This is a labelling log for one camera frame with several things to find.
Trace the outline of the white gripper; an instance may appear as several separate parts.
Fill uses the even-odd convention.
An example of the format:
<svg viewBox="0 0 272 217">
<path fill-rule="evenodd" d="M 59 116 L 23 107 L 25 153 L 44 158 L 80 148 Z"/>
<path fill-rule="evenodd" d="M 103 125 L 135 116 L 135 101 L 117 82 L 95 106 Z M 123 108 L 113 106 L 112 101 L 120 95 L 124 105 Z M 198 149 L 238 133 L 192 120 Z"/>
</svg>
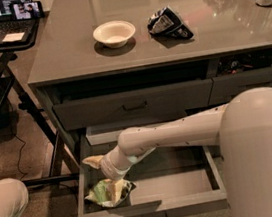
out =
<svg viewBox="0 0 272 217">
<path fill-rule="evenodd" d="M 124 180 L 122 179 L 129 169 L 155 150 L 154 147 L 121 149 L 118 145 L 105 155 L 89 156 L 82 160 L 85 165 L 101 172 L 110 179 L 107 182 L 107 190 L 112 195 L 122 191 Z"/>
</svg>

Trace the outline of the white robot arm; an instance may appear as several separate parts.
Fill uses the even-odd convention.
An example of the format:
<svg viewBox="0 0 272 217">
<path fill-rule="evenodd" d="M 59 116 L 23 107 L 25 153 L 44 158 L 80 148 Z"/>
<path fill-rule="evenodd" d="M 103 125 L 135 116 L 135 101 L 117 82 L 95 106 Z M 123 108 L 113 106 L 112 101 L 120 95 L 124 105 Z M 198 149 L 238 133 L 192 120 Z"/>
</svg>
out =
<svg viewBox="0 0 272 217">
<path fill-rule="evenodd" d="M 219 146 L 231 217 L 272 217 L 272 87 L 157 127 L 130 127 L 117 142 L 83 162 L 119 181 L 156 148 Z"/>
</svg>

